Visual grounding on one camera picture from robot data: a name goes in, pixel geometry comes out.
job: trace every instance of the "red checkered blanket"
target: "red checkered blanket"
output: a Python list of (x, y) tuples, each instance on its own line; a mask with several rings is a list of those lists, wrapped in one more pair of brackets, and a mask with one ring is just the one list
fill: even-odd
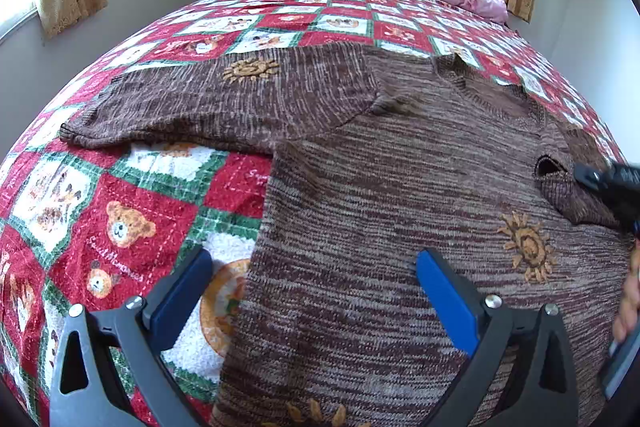
[[(593, 109), (509, 29), (436, 0), (200, 0), (153, 22), (79, 73), (20, 136), (0, 167), (0, 372), (40, 425), (64, 316), (146, 295), (194, 245), (226, 262), (163, 358), (208, 419), (270, 159), (188, 143), (88, 151), (56, 134), (116, 75), (225, 53), (350, 40), (420, 57), (457, 53), (498, 84), (522, 83), (558, 118), (622, 158)], [(126, 360), (119, 374), (153, 424)]]

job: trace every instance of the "brown sweater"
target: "brown sweater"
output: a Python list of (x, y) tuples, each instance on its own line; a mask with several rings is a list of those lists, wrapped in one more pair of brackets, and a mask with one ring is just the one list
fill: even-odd
[(454, 57), (274, 48), (121, 76), (63, 125), (62, 139), (86, 147), (190, 140), (273, 153), (214, 425), (418, 425), (465, 360), (417, 283), (425, 247), (512, 307), (557, 303), (580, 424), (600, 411), (596, 372), (627, 257), (602, 226), (612, 216), (570, 173), (574, 159), (604, 161), (519, 87), (485, 82)]

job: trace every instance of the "human hand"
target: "human hand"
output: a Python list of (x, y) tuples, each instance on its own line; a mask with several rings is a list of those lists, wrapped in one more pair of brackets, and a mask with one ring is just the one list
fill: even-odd
[(638, 323), (638, 309), (640, 309), (640, 241), (636, 239), (636, 246), (631, 253), (631, 268), (622, 287), (622, 299), (618, 315), (613, 321), (613, 338), (621, 343), (631, 333)]

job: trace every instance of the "blue gripper pad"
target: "blue gripper pad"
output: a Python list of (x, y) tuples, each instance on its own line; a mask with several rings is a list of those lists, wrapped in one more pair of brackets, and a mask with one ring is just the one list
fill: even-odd
[(471, 357), (480, 343), (478, 322), (459, 293), (460, 290), (463, 291), (460, 288), (462, 278), (453, 272), (442, 257), (438, 257), (436, 261), (427, 250), (418, 254), (415, 262), (418, 281), (427, 293), (454, 347), (465, 351)]

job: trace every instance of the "silver bolt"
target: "silver bolt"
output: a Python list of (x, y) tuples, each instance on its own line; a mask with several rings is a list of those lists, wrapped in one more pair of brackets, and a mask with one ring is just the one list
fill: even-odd
[(495, 310), (496, 308), (502, 306), (502, 298), (499, 295), (487, 295), (484, 298), (484, 304), (486, 304), (487, 307)]
[(557, 304), (545, 304), (545, 313), (555, 317), (560, 313), (560, 308), (558, 308)]
[(82, 304), (74, 304), (69, 308), (69, 317), (78, 317), (82, 311), (84, 311), (84, 306), (82, 306)]
[(142, 306), (144, 301), (145, 299), (143, 299), (140, 295), (136, 295), (134, 297), (129, 297), (125, 306), (127, 307), (127, 310), (136, 310)]

